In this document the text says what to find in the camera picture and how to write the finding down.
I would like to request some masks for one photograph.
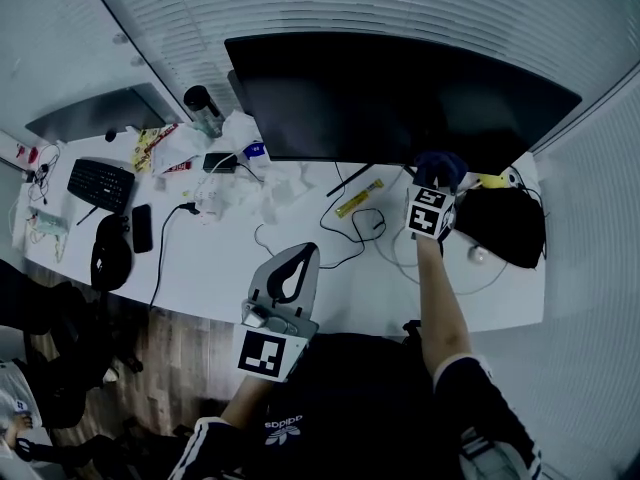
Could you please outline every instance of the monitor stand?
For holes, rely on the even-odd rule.
[[[353,180],[358,178],[361,174],[364,174],[366,171],[371,169],[374,165],[375,164],[367,164],[362,169],[359,169],[355,174],[353,174],[352,176],[349,176],[346,180],[344,180],[342,183],[340,183],[340,185],[338,185],[336,188],[331,190],[327,194],[327,197],[331,197],[333,194],[335,194],[342,187],[345,187],[348,183],[351,183]],[[405,165],[402,166],[402,168],[409,174],[409,176],[411,176],[412,179],[416,175],[415,171],[413,169],[411,169],[411,167],[409,167],[408,165],[405,164]]]

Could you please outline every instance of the small bottle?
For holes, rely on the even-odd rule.
[[[213,103],[209,91],[202,85],[194,85],[184,93],[184,104],[193,112],[198,127],[215,139],[222,135],[224,116]]]

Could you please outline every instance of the black monitor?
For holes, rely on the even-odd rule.
[[[225,46],[273,160],[413,165],[439,149],[499,174],[581,101],[511,64],[417,39],[303,32]]]

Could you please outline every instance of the black bag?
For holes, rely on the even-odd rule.
[[[131,272],[131,248],[122,236],[129,231],[128,217],[109,215],[96,231],[91,254],[91,286],[109,292],[120,288]]]
[[[535,268],[546,243],[540,203],[517,188],[467,192],[455,228],[503,260]]]

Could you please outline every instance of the keyboard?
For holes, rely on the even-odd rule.
[[[89,204],[122,215],[129,202],[133,173],[94,160],[76,160],[67,190]]]

